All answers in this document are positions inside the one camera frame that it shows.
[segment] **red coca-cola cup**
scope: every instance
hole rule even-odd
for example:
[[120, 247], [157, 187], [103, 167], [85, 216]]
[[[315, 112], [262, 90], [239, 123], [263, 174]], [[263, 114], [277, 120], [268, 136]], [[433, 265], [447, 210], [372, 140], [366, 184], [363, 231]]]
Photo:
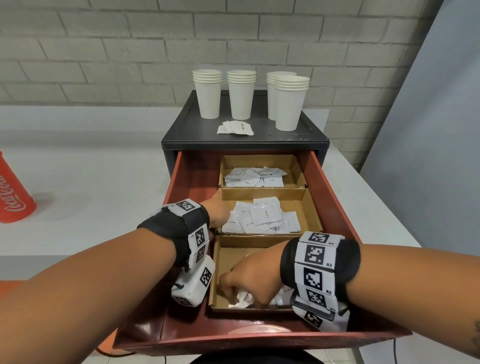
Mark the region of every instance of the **red coca-cola cup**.
[[21, 220], [36, 209], [36, 203], [13, 173], [0, 152], [0, 222]]

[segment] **coca-cola logo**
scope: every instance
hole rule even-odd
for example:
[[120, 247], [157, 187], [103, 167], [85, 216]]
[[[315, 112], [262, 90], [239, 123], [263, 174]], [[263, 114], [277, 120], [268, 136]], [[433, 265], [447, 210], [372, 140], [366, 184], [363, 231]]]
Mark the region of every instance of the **coca-cola logo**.
[[27, 207], [2, 175], [0, 175], [0, 200], [5, 203], [4, 209], [7, 211], [18, 212], [25, 210]]

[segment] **open drawer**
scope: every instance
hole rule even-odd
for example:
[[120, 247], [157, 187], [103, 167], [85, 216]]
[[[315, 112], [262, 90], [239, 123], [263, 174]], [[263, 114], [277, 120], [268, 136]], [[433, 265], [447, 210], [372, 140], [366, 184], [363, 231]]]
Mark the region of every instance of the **open drawer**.
[[[231, 154], [231, 151], [179, 152], [164, 204], [185, 198], [199, 202], [210, 198], [218, 188], [220, 160], [224, 154]], [[360, 241], [315, 154], [312, 151], [294, 154], [305, 175], [324, 231]], [[210, 245], [209, 254], [213, 255], [213, 244]], [[115, 348], [147, 355], [201, 354], [252, 346], [325, 349], [359, 347], [411, 334], [409, 330], [357, 307], [351, 309], [348, 331], [344, 333], [319, 332], [293, 313], [265, 313], [261, 317], [213, 313], [208, 307], [208, 294], [199, 307], [183, 307], [170, 297], [173, 280], [174, 272], [171, 272], [125, 320], [117, 332]], [[290, 332], [231, 333], [259, 323], [280, 326]]]

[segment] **white countertop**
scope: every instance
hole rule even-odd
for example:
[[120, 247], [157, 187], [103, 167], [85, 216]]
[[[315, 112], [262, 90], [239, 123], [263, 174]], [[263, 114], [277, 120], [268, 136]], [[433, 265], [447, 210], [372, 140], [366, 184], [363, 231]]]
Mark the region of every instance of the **white countertop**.
[[[65, 256], [130, 231], [154, 213], [169, 183], [160, 140], [178, 112], [0, 107], [0, 147], [39, 201], [31, 217], [0, 226], [0, 279], [25, 279]], [[321, 118], [313, 121], [324, 126], [327, 114], [317, 115]], [[132, 135], [137, 143], [131, 142]], [[19, 137], [22, 143], [15, 141]], [[85, 147], [87, 139], [93, 141]], [[334, 146], [323, 169], [365, 244], [420, 246]], [[46, 256], [54, 259], [41, 261]], [[360, 351], [366, 364], [394, 363], [391, 341]], [[419, 335], [399, 339], [397, 357], [399, 364], [480, 363]]]

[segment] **brick wall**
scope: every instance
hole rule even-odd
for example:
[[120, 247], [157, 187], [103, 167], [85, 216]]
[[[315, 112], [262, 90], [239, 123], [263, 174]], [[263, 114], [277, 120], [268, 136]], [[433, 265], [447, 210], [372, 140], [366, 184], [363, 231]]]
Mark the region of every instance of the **brick wall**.
[[361, 165], [442, 0], [0, 0], [0, 103], [182, 105], [191, 70], [312, 78]]

